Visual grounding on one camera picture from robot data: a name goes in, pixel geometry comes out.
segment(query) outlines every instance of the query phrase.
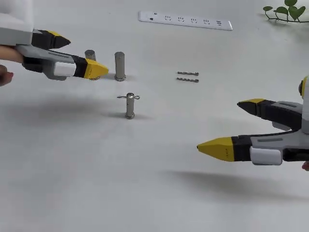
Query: finger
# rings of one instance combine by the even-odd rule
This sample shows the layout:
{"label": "finger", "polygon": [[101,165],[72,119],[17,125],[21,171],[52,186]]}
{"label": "finger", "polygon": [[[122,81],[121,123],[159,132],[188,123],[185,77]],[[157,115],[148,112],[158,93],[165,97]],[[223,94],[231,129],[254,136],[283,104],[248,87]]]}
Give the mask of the finger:
{"label": "finger", "polygon": [[304,162],[301,168],[304,169],[305,171],[309,171],[309,162],[308,161]]}
{"label": "finger", "polygon": [[297,131],[301,128],[302,111],[297,103],[251,99],[240,101],[237,105],[251,115],[284,125],[289,129]]}
{"label": "finger", "polygon": [[0,65],[0,86],[4,86],[12,81],[13,73],[8,72],[7,68],[3,65]]}
{"label": "finger", "polygon": [[12,81],[14,74],[12,72],[6,72],[4,75],[0,76],[0,86],[7,85]]}
{"label": "finger", "polygon": [[45,50],[62,48],[69,45],[70,40],[59,35],[57,32],[49,30],[34,30],[31,44]]}
{"label": "finger", "polygon": [[17,52],[15,49],[0,45],[0,59],[10,60],[13,62],[23,63],[23,55]]}
{"label": "finger", "polygon": [[0,75],[5,74],[7,71],[7,68],[4,65],[0,64]]}

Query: metal pin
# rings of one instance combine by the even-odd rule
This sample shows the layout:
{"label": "metal pin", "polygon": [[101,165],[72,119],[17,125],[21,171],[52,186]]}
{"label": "metal pin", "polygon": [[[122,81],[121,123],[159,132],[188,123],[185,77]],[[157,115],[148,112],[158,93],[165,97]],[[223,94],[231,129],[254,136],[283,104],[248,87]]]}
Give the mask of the metal pin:
{"label": "metal pin", "polygon": [[125,74],[125,54],[123,52],[115,53],[115,65],[116,65],[116,81],[124,81],[126,79]]}
{"label": "metal pin", "polygon": [[199,82],[199,80],[197,79],[187,79],[187,78],[179,78],[179,77],[177,77],[176,79],[179,81],[189,81],[189,82],[195,82],[195,83]]}
{"label": "metal pin", "polygon": [[[85,51],[85,58],[86,58],[86,59],[90,59],[90,60],[97,61],[97,59],[96,59],[96,53],[95,53],[94,50],[87,50],[87,51]],[[96,80],[98,80],[98,79],[100,79],[100,76],[98,76],[97,78],[92,78],[92,79],[90,79],[90,80],[96,81]]]}
{"label": "metal pin", "polygon": [[134,100],[140,99],[140,96],[134,95],[134,93],[128,93],[126,96],[119,96],[117,98],[126,98],[126,118],[133,119],[134,114]]}
{"label": "metal pin", "polygon": [[177,72],[177,74],[182,74],[182,75],[193,75],[193,76],[198,76],[199,73],[197,72]]}

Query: gray gripper housing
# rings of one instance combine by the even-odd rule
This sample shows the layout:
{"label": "gray gripper housing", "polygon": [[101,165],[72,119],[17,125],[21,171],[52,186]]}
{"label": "gray gripper housing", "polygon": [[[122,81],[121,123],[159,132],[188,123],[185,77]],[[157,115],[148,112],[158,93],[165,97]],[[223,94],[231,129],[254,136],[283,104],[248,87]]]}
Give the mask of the gray gripper housing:
{"label": "gray gripper housing", "polygon": [[[56,62],[71,63],[74,64],[74,59],[68,54],[54,52],[50,50],[44,50],[32,45],[17,45],[16,50],[24,56],[23,66],[35,72],[41,72],[51,80],[64,81],[67,79],[66,76],[55,76],[54,69]],[[32,68],[33,65],[40,66],[40,70]]]}

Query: power strip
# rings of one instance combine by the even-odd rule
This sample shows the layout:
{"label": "power strip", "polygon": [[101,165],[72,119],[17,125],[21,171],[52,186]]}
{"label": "power strip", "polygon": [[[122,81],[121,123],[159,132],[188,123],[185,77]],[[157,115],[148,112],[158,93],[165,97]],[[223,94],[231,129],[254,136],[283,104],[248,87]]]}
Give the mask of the power strip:
{"label": "power strip", "polygon": [[196,28],[233,30],[230,21],[210,19],[205,17],[172,15],[150,11],[140,11],[139,21],[148,23],[162,23]]}

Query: metal rod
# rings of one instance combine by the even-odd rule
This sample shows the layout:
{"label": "metal rod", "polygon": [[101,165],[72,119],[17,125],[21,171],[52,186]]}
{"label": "metal rod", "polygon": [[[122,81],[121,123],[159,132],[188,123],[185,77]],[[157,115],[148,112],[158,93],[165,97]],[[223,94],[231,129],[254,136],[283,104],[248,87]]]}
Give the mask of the metal rod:
{"label": "metal rod", "polygon": [[85,57],[86,57],[86,59],[91,59],[91,60],[97,61],[96,53],[95,53],[94,50],[85,51]]}
{"label": "metal rod", "polygon": [[126,79],[125,74],[125,54],[123,52],[115,53],[115,66],[116,66],[116,81],[124,81]]}
{"label": "metal rod", "polygon": [[133,119],[134,114],[134,100],[140,99],[140,96],[134,95],[134,93],[128,93],[126,96],[119,96],[117,98],[126,98],[126,118]]}

